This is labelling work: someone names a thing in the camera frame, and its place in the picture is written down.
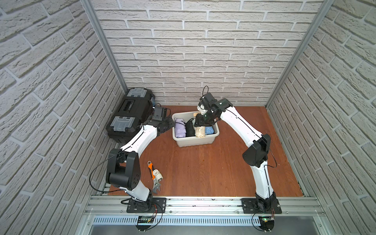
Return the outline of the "lilac umbrella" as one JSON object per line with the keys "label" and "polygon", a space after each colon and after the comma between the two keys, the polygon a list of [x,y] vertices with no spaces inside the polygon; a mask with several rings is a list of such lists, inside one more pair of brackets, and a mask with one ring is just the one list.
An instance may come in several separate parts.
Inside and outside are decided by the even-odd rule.
{"label": "lilac umbrella", "polygon": [[175,119],[175,137],[176,138],[185,138],[187,135],[186,131],[186,123],[182,118],[176,118]]}

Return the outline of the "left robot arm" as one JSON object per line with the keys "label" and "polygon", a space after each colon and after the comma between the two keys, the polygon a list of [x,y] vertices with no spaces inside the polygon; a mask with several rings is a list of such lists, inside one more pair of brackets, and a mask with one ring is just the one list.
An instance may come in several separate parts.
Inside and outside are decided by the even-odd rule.
{"label": "left robot arm", "polygon": [[151,191],[141,181],[139,158],[159,135],[174,126],[171,116],[149,120],[127,144],[113,149],[107,160],[106,183],[125,191],[134,201],[149,202]]}

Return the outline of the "black umbrella front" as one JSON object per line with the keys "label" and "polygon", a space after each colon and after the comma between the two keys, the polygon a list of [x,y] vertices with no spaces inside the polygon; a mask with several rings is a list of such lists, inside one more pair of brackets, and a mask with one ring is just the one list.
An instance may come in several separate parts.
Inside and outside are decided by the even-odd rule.
{"label": "black umbrella front", "polygon": [[186,122],[185,129],[186,129],[186,137],[194,137],[195,136],[195,128],[194,128],[194,118],[191,118]]}

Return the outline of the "white plastic storage box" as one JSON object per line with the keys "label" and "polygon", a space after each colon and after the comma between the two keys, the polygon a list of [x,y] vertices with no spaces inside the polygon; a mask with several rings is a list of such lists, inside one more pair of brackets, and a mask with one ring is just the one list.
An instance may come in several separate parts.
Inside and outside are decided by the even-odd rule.
{"label": "white plastic storage box", "polygon": [[[191,112],[182,112],[182,113],[175,113],[172,115],[172,119],[175,120],[177,118],[183,119],[184,122],[187,122],[189,119],[194,117],[194,113],[197,111]],[[175,128],[172,128],[172,137],[176,141],[179,147],[186,147],[186,146],[197,146],[197,145],[208,145],[212,144],[216,137],[219,136],[219,128],[218,124],[212,126],[214,133],[210,135],[206,135],[203,138],[198,138],[196,136],[193,137],[185,137],[185,138],[176,138],[175,137]]]}

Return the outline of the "beige umbrella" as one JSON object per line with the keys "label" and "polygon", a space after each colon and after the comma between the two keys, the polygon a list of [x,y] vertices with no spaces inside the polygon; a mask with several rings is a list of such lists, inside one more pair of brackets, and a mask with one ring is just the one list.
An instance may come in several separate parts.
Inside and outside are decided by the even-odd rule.
{"label": "beige umbrella", "polygon": [[[198,112],[194,113],[194,118],[195,118],[194,121],[195,122],[197,122],[199,114],[200,115],[204,115],[206,113],[206,110],[204,109],[204,105],[203,104],[198,105],[197,108],[198,108]],[[203,127],[203,126],[196,127],[195,126],[194,129],[195,129],[195,136],[197,138],[204,138],[205,137],[205,135],[206,135],[205,134],[205,127]]]}

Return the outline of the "light blue umbrella front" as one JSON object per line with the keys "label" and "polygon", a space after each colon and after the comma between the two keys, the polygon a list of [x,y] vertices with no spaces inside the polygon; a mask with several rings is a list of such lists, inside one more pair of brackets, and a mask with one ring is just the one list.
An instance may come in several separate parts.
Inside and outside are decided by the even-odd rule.
{"label": "light blue umbrella front", "polygon": [[212,135],[214,134],[214,129],[212,126],[206,126],[205,127],[205,135]]}

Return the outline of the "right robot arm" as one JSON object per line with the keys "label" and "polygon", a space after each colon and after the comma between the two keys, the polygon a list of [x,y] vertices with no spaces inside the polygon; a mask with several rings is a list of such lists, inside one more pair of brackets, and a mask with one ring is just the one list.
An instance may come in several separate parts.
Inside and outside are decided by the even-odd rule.
{"label": "right robot arm", "polygon": [[197,106],[195,127],[212,126],[217,121],[226,122],[241,137],[247,146],[243,153],[244,161],[251,167],[256,184],[256,206],[260,211],[271,209],[276,200],[268,173],[268,153],[271,138],[262,134],[241,116],[228,99],[217,100],[211,93],[202,95]]}

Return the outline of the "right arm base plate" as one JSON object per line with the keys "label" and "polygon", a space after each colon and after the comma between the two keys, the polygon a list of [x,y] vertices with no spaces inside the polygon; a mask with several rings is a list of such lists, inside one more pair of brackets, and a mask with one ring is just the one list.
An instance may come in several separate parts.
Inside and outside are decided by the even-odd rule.
{"label": "right arm base plate", "polygon": [[244,214],[282,214],[282,208],[278,199],[242,198],[242,209]]}

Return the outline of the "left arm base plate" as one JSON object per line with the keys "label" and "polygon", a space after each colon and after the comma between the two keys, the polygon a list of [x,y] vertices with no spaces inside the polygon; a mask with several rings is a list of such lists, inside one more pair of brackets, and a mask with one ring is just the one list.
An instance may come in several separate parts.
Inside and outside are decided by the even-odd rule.
{"label": "left arm base plate", "polygon": [[127,204],[127,213],[165,213],[165,197],[154,197],[150,201],[141,202],[130,199]]}

